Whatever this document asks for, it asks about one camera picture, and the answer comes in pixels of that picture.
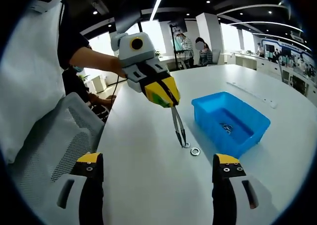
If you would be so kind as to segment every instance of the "black cable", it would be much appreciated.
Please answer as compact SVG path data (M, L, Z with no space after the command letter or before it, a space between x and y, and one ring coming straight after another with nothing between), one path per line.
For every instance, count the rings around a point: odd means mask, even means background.
M113 94L112 94L112 96L111 96L111 107L112 107L112 105L113 105L112 99L113 99L113 96L114 96L115 91L116 91L116 89L117 89L118 83L119 83L119 76L118 76L118 78L117 78L117 83L115 84L115 88L114 88Z

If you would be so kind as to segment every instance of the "metal tongs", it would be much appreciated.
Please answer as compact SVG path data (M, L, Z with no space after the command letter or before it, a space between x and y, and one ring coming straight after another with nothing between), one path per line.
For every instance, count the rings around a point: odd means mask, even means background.
M171 107L171 110L172 110L173 122L174 122L175 132L176 132L178 141L182 147L186 147L186 134L185 134L185 129L184 129L182 120L180 119L180 116L178 114L176 107ZM179 123L181 134L183 136L184 144L182 143L182 138L181 138L179 130L178 130L177 121Z

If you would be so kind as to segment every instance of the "window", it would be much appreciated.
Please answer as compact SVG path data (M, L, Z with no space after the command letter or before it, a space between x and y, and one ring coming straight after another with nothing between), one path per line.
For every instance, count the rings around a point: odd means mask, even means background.
M90 39L89 44L94 51L114 56L113 50L111 48L111 39L109 32L103 33L95 38Z
M220 26L221 26L224 50L228 52L240 51L241 47L240 47L238 29L234 26L223 24L223 23L221 23Z
M136 34L136 33L139 33L140 30L139 30L139 26L137 23L135 23L134 25L132 25L131 28L129 28L127 31L125 31L125 33L131 35L131 34Z
M110 39L109 32L103 33L97 37L90 39L89 44L94 51L114 56L113 50L111 48L111 39ZM91 77L97 76L97 75L106 76L105 71L90 69L90 68L84 68L84 70L86 75L90 75Z
M254 45L253 34L242 29L242 36L243 36L244 50L252 51L253 53L255 53L256 49Z
M153 21L145 21L141 22L143 32L147 33L152 41L154 48L156 51L159 51L161 54L166 53L165 43L163 39L163 33L160 28L160 24L158 20ZM126 33L127 34L135 34L139 33L138 24L134 24L131 28L129 28Z

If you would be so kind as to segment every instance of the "face mask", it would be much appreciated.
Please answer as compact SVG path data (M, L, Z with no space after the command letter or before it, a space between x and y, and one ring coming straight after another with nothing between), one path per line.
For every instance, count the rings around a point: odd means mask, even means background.
M77 66L74 66L74 70L79 73L79 72L82 72L84 69L83 68L80 68L80 67L77 67Z

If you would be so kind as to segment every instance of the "person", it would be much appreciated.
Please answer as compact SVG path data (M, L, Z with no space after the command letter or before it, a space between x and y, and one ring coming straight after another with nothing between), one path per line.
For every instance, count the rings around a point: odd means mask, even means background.
M199 66L206 66L208 64L212 64L212 52L209 49L208 44L202 39L202 38L197 38L196 39L196 46L197 43L203 43L203 49L199 51Z
M96 52L89 48L89 41L73 26L68 5L64 2L64 15L59 27L57 55L60 67L64 70L69 65L111 71L125 78L121 62L115 56Z
M194 49L193 44L189 38L187 38L183 33L177 35L182 40L182 49L185 51L185 55L189 56L189 59L185 59L184 63L188 68L193 68L194 66Z
M0 104L0 125L5 127L0 131L0 149L6 164L15 161L34 124L65 97L62 72L67 65L125 77L118 58L87 47L88 40L72 25L63 1L55 0L45 11L39 6L31 4L25 11L0 62L0 94L5 102Z
M300 68L300 70L302 70L303 72L305 72L306 67L305 67L305 62L304 62L303 54L300 55L300 58L297 60L297 64L298 64L298 67Z
M274 52L274 56L273 56L273 62L277 63L278 59L279 59L279 52L278 52L278 49L276 48Z
M260 57L264 57L264 50L261 46L261 43L258 43L258 51L257 51L257 55Z
M103 122L106 122L116 96L110 95L106 99L101 99L97 95L89 93L89 88L86 87L83 80L77 76L77 73L82 71L82 68L70 65L69 68L62 73L65 94L69 95L72 92L77 93L78 96L88 104L92 111Z

